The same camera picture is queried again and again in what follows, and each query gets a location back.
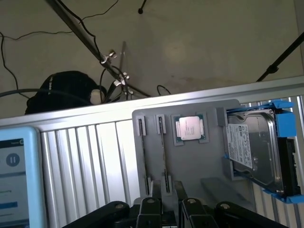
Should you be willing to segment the silver CPU chip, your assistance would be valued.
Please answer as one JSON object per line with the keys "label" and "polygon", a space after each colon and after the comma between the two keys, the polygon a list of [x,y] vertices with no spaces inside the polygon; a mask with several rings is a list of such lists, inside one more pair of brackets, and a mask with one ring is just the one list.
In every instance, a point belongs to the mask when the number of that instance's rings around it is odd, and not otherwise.
{"label": "silver CPU chip", "polygon": [[178,142],[206,139],[203,115],[176,116],[174,122]]}

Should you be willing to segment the black bag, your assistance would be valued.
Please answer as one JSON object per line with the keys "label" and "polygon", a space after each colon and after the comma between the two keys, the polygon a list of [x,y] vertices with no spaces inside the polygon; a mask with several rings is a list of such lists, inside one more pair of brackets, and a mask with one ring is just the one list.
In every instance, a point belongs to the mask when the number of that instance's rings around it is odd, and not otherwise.
{"label": "black bag", "polygon": [[40,88],[61,91],[65,94],[37,92],[27,101],[25,115],[93,105],[90,103],[90,96],[94,89],[101,90],[104,96],[107,95],[107,90],[102,85],[97,85],[92,78],[80,71],[52,74]]}

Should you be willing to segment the black tripod stand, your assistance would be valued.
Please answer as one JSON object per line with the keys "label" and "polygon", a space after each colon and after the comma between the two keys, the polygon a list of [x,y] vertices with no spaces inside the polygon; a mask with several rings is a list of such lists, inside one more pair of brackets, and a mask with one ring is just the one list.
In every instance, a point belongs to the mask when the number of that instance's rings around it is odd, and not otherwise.
{"label": "black tripod stand", "polygon": [[97,45],[96,36],[86,28],[83,20],[71,11],[62,0],[45,1],[93,54],[100,65],[104,68],[104,71],[107,71],[114,78],[114,81],[111,83],[107,95],[104,100],[102,100],[102,103],[107,103],[110,100],[117,87],[120,87],[122,91],[126,93],[128,93],[131,88],[145,97],[151,97],[151,95],[128,83],[129,75],[123,73],[121,69],[113,66],[111,63],[111,60],[116,57],[115,51],[112,50],[107,55],[102,54]]}

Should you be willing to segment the grey parts rack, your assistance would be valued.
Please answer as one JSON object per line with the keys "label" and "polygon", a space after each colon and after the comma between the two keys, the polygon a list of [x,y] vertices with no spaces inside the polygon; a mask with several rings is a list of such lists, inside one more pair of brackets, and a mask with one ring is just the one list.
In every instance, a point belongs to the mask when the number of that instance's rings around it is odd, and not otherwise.
{"label": "grey parts rack", "polygon": [[[137,159],[140,196],[146,197],[142,145],[139,135],[139,117],[145,118],[145,159],[153,181],[161,182],[163,208],[175,206],[175,181],[181,181],[189,197],[203,200],[210,207],[221,201],[238,204],[251,211],[256,210],[254,191],[250,181],[233,176],[230,163],[225,160],[225,137],[223,123],[226,111],[239,107],[236,99],[182,104],[136,110],[132,114],[135,152]],[[174,117],[204,116],[205,140],[178,142]],[[167,194],[164,180],[164,166],[158,116],[164,116],[166,162],[171,182],[171,193]]]}

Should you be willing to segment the silver hard disk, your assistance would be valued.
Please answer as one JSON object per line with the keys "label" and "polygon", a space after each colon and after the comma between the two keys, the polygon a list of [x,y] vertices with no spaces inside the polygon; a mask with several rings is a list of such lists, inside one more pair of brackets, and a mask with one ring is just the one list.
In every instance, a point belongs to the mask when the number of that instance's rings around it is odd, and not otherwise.
{"label": "silver hard disk", "polygon": [[228,112],[226,134],[234,171],[270,192],[283,195],[274,110]]}

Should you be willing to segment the white round cap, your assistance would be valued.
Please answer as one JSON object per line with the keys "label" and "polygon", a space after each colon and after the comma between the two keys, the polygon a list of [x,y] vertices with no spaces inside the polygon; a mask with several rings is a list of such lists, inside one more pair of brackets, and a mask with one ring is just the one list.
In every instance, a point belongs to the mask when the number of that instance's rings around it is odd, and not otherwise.
{"label": "white round cap", "polygon": [[93,105],[100,105],[103,103],[104,98],[105,98],[105,96],[101,90],[94,89],[91,92],[90,103]]}

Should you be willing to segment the black stand leg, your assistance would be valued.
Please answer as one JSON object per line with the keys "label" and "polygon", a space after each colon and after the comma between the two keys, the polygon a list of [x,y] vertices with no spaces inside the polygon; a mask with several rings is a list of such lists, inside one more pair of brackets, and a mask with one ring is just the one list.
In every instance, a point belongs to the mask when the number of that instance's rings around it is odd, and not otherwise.
{"label": "black stand leg", "polygon": [[301,35],[266,69],[256,82],[263,81],[269,74],[274,74],[279,70],[279,65],[289,57],[304,42],[304,31]]}

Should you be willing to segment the light blue teach pendant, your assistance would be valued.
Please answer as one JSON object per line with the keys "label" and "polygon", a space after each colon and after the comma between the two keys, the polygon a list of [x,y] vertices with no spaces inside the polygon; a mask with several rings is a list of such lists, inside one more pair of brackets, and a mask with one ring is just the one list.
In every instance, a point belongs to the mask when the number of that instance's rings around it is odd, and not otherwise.
{"label": "light blue teach pendant", "polygon": [[47,227],[39,132],[0,129],[0,228]]}

